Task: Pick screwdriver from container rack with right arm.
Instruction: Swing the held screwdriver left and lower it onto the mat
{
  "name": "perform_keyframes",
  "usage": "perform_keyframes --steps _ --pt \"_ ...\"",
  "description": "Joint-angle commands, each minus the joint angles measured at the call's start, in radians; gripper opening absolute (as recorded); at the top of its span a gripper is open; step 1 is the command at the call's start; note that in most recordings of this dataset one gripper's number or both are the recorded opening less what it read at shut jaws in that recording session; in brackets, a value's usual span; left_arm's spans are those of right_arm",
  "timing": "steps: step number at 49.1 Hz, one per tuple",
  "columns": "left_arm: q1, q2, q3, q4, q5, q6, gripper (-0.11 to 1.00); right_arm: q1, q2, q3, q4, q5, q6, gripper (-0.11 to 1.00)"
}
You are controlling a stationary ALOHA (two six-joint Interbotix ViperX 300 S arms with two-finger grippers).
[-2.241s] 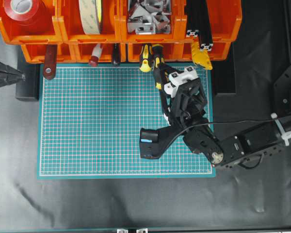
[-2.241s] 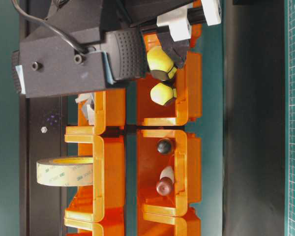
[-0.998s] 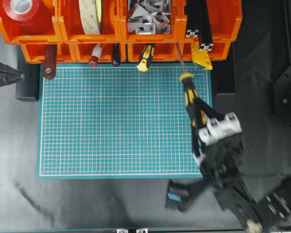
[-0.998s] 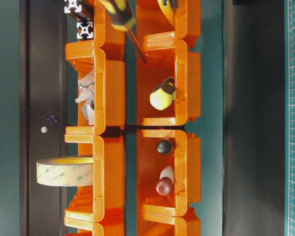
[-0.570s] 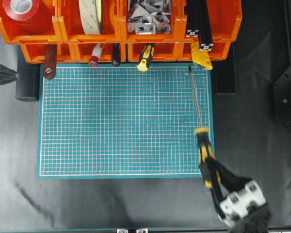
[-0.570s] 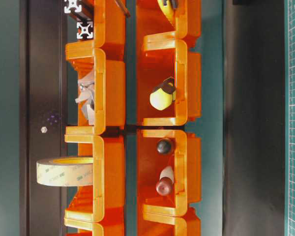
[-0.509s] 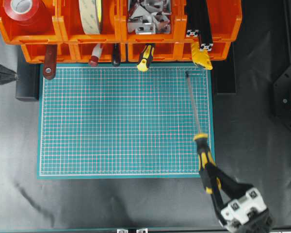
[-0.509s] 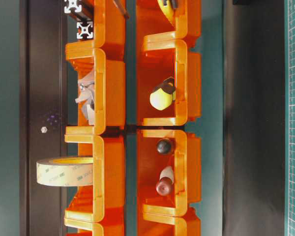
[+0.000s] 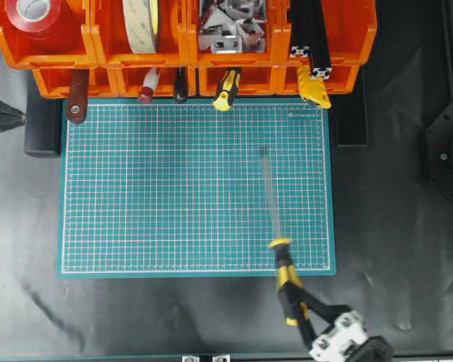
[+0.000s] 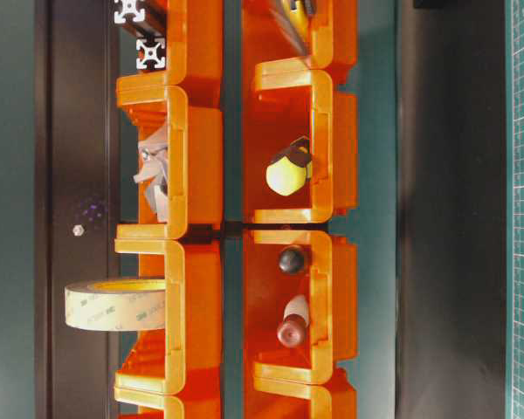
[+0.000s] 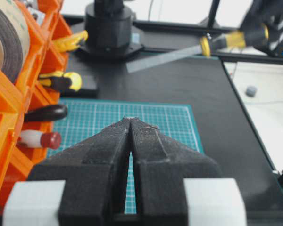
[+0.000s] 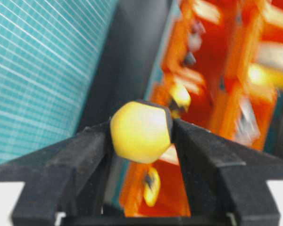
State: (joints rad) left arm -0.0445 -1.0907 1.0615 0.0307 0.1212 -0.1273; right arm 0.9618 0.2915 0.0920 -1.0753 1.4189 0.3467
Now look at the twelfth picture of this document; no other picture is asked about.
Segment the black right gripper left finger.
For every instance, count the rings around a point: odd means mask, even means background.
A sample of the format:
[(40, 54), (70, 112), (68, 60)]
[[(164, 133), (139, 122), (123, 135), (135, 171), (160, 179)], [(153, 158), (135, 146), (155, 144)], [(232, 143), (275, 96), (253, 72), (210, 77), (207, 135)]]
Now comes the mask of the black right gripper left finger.
[(53, 226), (61, 214), (101, 213), (109, 123), (0, 164), (0, 226)]

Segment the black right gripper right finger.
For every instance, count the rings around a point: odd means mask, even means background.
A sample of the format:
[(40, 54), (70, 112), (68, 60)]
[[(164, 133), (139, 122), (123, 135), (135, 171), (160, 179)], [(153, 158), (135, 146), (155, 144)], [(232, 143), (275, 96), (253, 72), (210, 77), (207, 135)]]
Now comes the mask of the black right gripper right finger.
[(173, 142), (193, 214), (283, 226), (283, 159), (182, 120), (174, 120)]

